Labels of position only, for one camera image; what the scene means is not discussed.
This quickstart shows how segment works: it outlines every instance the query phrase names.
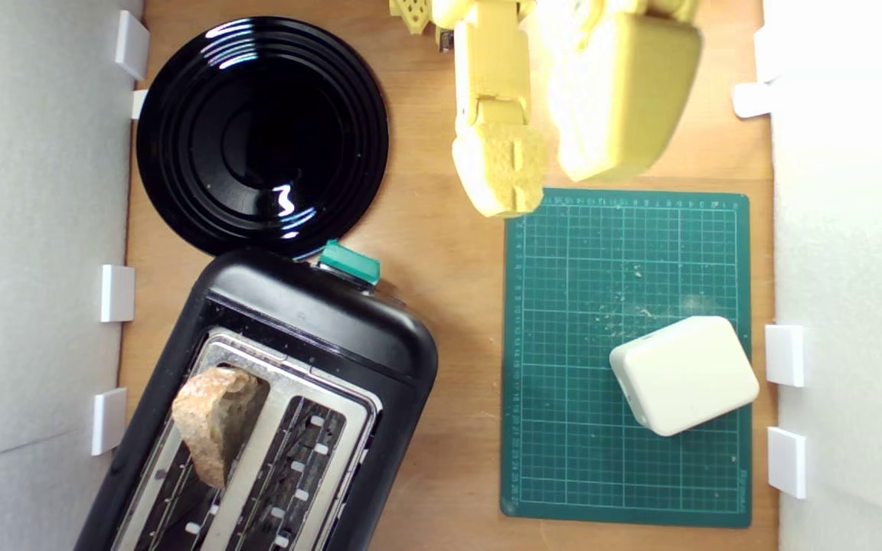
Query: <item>cutting mat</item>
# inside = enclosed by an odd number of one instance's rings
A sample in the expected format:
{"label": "cutting mat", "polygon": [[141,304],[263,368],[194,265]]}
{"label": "cutting mat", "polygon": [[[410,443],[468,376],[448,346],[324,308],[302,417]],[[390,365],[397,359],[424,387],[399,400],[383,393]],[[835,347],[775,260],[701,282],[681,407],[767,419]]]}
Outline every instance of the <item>cutting mat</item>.
{"label": "cutting mat", "polygon": [[750,525],[750,406],[664,439],[608,356],[694,315],[750,355],[743,195],[547,189],[507,222],[501,508],[510,516]]}

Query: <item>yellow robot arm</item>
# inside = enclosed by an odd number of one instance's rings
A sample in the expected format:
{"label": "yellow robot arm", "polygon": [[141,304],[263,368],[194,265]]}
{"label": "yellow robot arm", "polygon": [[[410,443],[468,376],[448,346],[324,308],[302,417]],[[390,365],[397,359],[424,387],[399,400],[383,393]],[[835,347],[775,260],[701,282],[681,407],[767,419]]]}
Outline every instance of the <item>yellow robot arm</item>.
{"label": "yellow robot arm", "polygon": [[697,0],[557,2],[573,36],[550,74],[560,166],[573,181],[634,177],[664,152],[689,97]]}
{"label": "yellow robot arm", "polygon": [[530,2],[433,0],[431,20],[455,29],[452,157],[469,199],[488,217],[535,210],[546,152],[529,126],[529,49],[519,17]]}

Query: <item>black toaster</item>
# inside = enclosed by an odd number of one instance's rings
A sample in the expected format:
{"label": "black toaster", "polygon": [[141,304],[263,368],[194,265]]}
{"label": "black toaster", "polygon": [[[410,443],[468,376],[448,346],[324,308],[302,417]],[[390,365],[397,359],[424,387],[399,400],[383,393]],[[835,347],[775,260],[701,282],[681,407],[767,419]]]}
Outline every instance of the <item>black toaster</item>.
{"label": "black toaster", "polygon": [[[207,266],[78,551],[367,546],[427,401],[437,352],[419,321],[337,260],[349,251],[330,246],[333,254],[314,266],[259,249]],[[196,477],[169,415],[186,379],[220,365],[269,384],[223,491]]]}

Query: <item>white box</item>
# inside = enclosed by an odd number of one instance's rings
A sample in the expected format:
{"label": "white box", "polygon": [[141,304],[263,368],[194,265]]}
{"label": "white box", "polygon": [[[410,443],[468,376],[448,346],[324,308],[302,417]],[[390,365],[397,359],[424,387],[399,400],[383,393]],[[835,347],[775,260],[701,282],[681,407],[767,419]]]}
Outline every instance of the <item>white box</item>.
{"label": "white box", "polygon": [[750,404],[760,390],[725,318],[677,321],[612,350],[610,363],[635,419],[661,436]]}

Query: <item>wooden table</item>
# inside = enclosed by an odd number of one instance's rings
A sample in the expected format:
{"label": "wooden table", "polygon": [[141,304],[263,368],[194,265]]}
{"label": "wooden table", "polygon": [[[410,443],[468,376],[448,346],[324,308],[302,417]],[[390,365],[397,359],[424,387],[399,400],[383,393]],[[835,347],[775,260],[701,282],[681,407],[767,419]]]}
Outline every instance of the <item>wooden table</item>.
{"label": "wooden table", "polygon": [[[410,36],[385,0],[148,0],[149,76],[200,31],[246,15],[288,15],[351,43],[377,74],[390,114],[381,192],[344,243],[382,262],[385,279],[437,340],[440,367],[426,411],[372,542],[374,550],[777,549],[777,494],[767,485],[766,430],[775,394],[763,383],[763,332],[773,319],[773,171],[767,121],[740,122],[733,83],[753,79],[760,0],[701,1],[699,77],[668,152],[619,187],[732,191],[750,196],[755,366],[753,525],[749,530],[508,519],[499,512],[503,223],[477,215],[455,175],[452,56],[433,37]],[[534,67],[538,95],[540,67]],[[545,116],[534,123],[547,129]],[[556,167],[549,185],[570,182]],[[137,269],[136,320],[123,332],[120,384],[136,407],[182,303],[209,257],[153,210],[132,158],[127,264]]]}

